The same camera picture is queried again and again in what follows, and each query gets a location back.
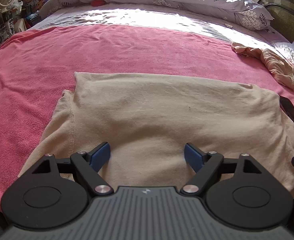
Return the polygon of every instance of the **metal screw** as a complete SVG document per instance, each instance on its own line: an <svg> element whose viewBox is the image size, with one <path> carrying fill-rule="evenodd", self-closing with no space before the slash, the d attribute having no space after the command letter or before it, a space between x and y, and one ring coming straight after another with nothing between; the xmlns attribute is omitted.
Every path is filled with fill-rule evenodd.
<svg viewBox="0 0 294 240"><path fill-rule="evenodd" d="M95 191L101 194L108 193L111 190L111 187L107 185L99 185L95 187Z"/></svg>
<svg viewBox="0 0 294 240"><path fill-rule="evenodd" d="M196 193L199 190L199 187L196 185L185 185L183 186L183 191L186 193Z"/></svg>

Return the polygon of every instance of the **bed sheet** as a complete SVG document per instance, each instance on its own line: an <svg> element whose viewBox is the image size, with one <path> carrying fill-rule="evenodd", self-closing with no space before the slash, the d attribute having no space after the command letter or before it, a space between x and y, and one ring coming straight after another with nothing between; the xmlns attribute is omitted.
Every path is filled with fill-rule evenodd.
<svg viewBox="0 0 294 240"><path fill-rule="evenodd" d="M64 8L0 47L0 198L38 145L62 90L74 89L74 72L252 83L294 104L294 91L279 85L260 61L231 50L232 41L271 48L259 33L183 10L144 8Z"/></svg>

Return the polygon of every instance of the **white logo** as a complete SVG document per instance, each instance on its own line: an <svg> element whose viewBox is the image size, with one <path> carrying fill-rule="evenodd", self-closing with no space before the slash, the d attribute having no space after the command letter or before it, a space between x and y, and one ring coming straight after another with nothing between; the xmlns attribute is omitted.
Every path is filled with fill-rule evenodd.
<svg viewBox="0 0 294 240"><path fill-rule="evenodd" d="M149 192L151 192L151 190L150 190L149 188L147 188L147 189L145 189L145 190L142 191L142 193L145 193L146 195L147 195Z"/></svg>

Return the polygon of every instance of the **bed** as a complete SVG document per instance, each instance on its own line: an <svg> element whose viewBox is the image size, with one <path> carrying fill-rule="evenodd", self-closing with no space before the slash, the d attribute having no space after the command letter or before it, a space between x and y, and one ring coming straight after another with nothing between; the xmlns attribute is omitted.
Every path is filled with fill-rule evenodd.
<svg viewBox="0 0 294 240"><path fill-rule="evenodd" d="M74 90L74 72L254 84L294 105L294 88L281 85L279 73L231 49L235 43L283 57L272 45L289 40L270 26L268 10L251 0L49 0L39 14L40 23L0 47L0 199L32 164L29 156L61 92ZM293 154L274 159L270 170L294 192ZM287 173L276 171L277 165ZM291 181L284 179L288 174Z"/></svg>

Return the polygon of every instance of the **beige fabric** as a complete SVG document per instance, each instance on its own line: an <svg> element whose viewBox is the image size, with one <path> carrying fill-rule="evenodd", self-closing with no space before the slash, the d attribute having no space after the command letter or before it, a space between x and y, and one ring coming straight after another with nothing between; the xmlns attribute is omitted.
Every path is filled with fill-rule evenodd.
<svg viewBox="0 0 294 240"><path fill-rule="evenodd" d="M256 85L155 74L75 73L40 144L20 174L42 155L68 157L103 141L101 170L118 185L181 187L194 174L183 156L191 142L227 158L253 155L294 194L294 124L279 96Z"/></svg>
<svg viewBox="0 0 294 240"><path fill-rule="evenodd" d="M294 67L275 52L270 49L250 48L236 42L233 42L231 49L244 57L259 59L278 83L294 90Z"/></svg>

